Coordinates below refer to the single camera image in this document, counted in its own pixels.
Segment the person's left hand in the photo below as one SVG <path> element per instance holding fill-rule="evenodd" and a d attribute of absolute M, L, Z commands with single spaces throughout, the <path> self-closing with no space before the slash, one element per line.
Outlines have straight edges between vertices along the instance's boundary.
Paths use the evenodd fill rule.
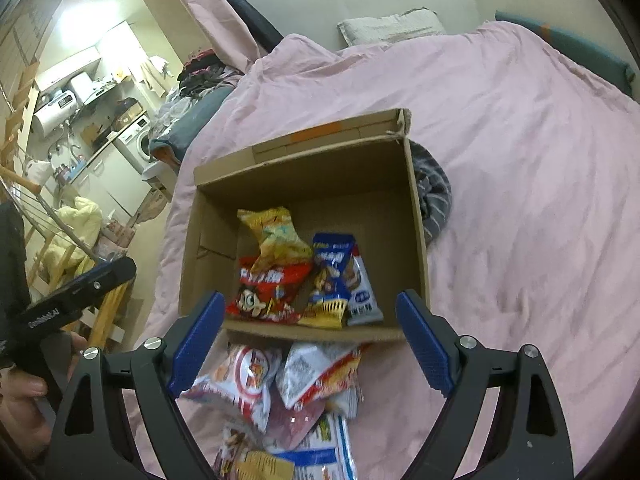
<path fill-rule="evenodd" d="M 20 368 L 1 371 L 1 425 L 26 460 L 38 458 L 51 441 L 51 425 L 37 405 L 47 391 L 42 378 Z"/>

